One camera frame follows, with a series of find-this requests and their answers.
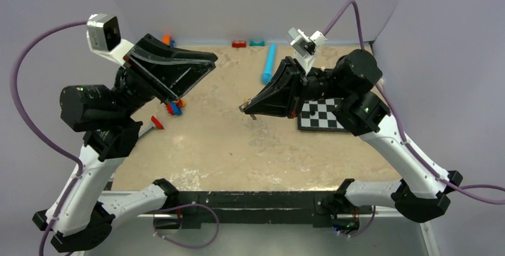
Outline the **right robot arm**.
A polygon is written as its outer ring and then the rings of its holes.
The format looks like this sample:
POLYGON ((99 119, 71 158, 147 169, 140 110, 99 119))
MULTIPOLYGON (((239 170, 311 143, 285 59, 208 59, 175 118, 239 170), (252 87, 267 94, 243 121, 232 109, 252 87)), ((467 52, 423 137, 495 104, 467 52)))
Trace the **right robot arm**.
POLYGON ((448 194, 463 178, 424 156, 407 137, 392 109, 372 90, 381 77, 374 56, 362 49, 344 55, 332 69, 305 70, 299 61, 286 57, 272 80, 239 109, 252 118, 295 118, 306 102, 339 99, 332 110, 337 122, 379 152, 400 179, 346 179, 325 207, 332 214, 363 206, 390 207, 411 221, 424 223, 445 214, 451 202, 448 194))

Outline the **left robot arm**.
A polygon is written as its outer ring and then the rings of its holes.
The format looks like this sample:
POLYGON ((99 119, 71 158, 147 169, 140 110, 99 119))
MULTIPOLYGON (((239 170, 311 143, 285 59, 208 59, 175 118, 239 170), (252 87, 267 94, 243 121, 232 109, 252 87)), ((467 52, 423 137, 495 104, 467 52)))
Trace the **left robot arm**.
POLYGON ((136 43, 118 34, 96 38, 87 33, 86 38, 93 53, 119 69, 112 88, 75 85, 60 95, 61 119, 84 133, 79 163, 55 203, 33 216, 40 230, 54 233, 51 245, 60 253, 91 250, 140 214, 178 208, 178 190, 166 179, 117 200, 100 196, 139 139, 142 123, 132 114, 155 98, 164 104, 180 99, 217 61, 212 52, 174 48, 149 34, 136 43))

